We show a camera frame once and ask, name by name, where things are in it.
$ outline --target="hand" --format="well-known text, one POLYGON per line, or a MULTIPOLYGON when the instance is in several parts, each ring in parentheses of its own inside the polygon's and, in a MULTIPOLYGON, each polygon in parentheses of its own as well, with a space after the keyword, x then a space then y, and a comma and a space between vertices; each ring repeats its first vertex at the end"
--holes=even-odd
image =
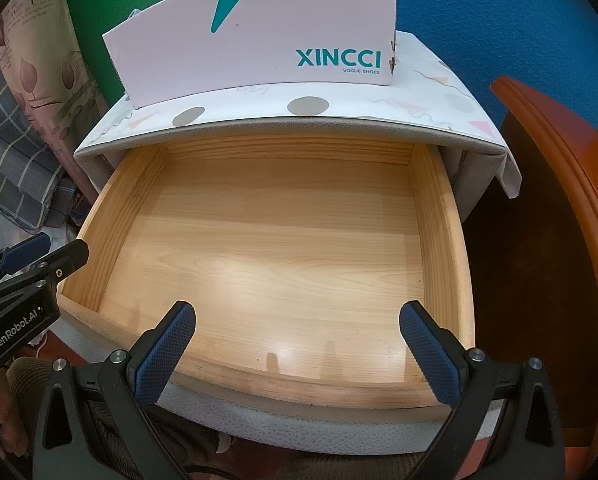
POLYGON ((28 435, 3 368, 0 370, 0 425, 0 444, 3 449, 16 456, 22 456, 28 449, 28 435))

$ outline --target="red floor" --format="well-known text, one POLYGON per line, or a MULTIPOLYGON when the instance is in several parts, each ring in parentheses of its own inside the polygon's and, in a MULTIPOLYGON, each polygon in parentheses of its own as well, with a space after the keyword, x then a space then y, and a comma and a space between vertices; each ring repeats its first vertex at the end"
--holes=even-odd
MULTIPOLYGON (((30 348, 22 351, 22 354, 29 356, 34 356, 35 353, 36 350, 30 348)), ((40 349, 39 357, 48 360, 63 357, 73 365, 85 364, 85 361, 78 354, 73 352, 52 332, 48 332, 47 342, 40 349)), ((466 462, 459 471, 458 479, 464 478, 476 470, 487 444, 487 439, 477 440, 474 443, 466 462)), ((587 452, 587 447, 566 448, 566 480, 575 480, 578 478, 587 452)), ((227 452, 217 455, 216 460, 211 465, 229 471, 239 476, 242 480, 256 480, 274 474, 277 468, 289 460, 294 453, 296 452, 291 449, 237 439, 227 452)), ((198 480, 209 480, 216 477, 197 474, 195 478, 198 480)))

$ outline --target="screw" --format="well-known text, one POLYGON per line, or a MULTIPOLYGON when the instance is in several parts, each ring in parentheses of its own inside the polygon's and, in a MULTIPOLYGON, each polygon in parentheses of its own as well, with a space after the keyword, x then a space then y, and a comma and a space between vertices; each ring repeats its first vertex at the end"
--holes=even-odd
POLYGON ((66 365, 66 361, 63 358, 57 359, 55 362, 52 363, 52 368, 57 371, 60 372, 61 370, 63 370, 65 368, 66 365))
POLYGON ((534 368, 535 370, 541 370, 543 368, 543 363, 538 357, 530 357, 528 359, 528 364, 530 368, 534 368))
POLYGON ((486 358, 486 353, 480 348, 470 348, 468 356, 476 363, 480 363, 486 358))
POLYGON ((115 350, 114 352, 112 352, 110 354, 110 360, 114 364, 119 364, 125 360, 126 356, 127 356, 127 353, 125 353, 125 350, 115 350))

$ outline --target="teal logo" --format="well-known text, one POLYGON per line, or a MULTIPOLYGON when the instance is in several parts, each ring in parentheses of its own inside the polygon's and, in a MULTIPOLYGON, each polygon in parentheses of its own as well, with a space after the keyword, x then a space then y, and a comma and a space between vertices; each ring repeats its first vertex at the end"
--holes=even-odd
MULTIPOLYGON (((297 66, 339 66, 342 65, 353 67, 363 66, 365 68, 380 68, 381 67, 381 51, 377 50, 359 50, 354 48, 346 48, 339 54, 338 48, 331 50, 327 48, 308 48, 301 50, 298 48, 296 53, 299 54, 299 62, 297 66)), ((360 72, 360 70, 344 69, 344 72, 360 72)), ((377 70, 366 71, 379 73, 377 70)))

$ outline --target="gray plaid blanket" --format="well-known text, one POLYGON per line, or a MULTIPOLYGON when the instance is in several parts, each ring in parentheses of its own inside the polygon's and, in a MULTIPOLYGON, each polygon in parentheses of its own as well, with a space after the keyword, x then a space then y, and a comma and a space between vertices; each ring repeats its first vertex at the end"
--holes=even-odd
POLYGON ((75 189, 0 70, 0 212, 27 231, 58 227, 72 208, 75 189))

